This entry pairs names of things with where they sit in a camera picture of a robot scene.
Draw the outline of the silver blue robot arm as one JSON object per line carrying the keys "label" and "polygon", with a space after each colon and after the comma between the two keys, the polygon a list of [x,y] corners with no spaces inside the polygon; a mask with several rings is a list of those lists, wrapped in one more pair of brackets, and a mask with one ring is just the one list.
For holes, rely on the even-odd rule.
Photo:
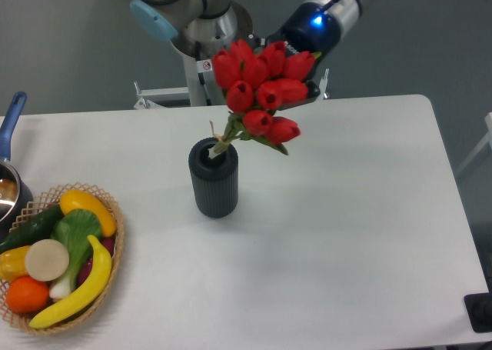
{"label": "silver blue robot arm", "polygon": [[131,13],[152,37],[170,42],[183,59],[187,85],[136,91],[136,109],[187,100],[192,106],[223,105],[211,58],[244,39],[255,52],[283,42],[289,56],[302,51],[321,61],[374,0],[304,0],[267,38],[253,30],[248,11],[233,0],[132,0]]}

